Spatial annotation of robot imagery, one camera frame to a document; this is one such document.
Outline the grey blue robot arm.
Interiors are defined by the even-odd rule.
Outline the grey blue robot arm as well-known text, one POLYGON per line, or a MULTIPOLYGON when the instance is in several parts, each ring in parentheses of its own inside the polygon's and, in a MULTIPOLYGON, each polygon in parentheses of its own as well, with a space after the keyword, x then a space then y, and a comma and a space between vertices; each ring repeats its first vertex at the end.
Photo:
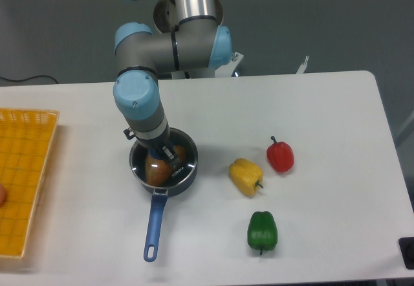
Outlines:
POLYGON ((158 77, 176 71, 215 71, 230 62, 232 40, 229 29, 219 24, 214 0, 172 1, 177 22, 169 32, 154 34, 147 25, 135 22, 116 31, 118 75, 113 95, 129 124, 126 135, 176 168, 182 161, 169 141, 158 77))

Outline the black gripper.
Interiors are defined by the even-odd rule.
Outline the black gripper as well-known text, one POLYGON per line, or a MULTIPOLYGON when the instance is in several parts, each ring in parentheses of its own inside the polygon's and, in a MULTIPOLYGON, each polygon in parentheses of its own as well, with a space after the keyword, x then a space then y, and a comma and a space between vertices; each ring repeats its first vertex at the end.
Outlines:
POLYGON ((169 145, 169 125, 161 122, 154 126, 148 123, 134 123, 124 130, 128 140, 136 138, 141 145, 148 149, 162 150, 162 157, 170 168, 180 165, 180 158, 173 146, 169 145))

